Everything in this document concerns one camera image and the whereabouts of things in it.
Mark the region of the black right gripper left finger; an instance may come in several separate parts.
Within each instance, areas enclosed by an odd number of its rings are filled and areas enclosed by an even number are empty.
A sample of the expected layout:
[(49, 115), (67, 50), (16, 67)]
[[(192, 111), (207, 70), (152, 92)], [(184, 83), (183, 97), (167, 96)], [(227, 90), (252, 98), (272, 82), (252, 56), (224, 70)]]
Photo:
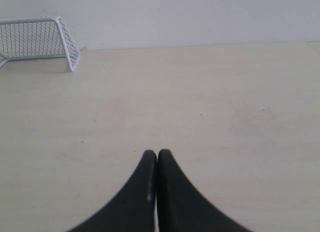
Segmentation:
[(146, 150), (119, 192), (70, 231), (155, 231), (157, 156)]

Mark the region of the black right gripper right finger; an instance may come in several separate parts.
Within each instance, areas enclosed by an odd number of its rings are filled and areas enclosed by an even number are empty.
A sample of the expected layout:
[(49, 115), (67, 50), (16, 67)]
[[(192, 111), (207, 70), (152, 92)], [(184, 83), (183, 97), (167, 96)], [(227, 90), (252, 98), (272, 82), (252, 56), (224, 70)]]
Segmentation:
[(168, 149), (158, 155), (157, 214), (159, 231), (249, 231), (194, 187)]

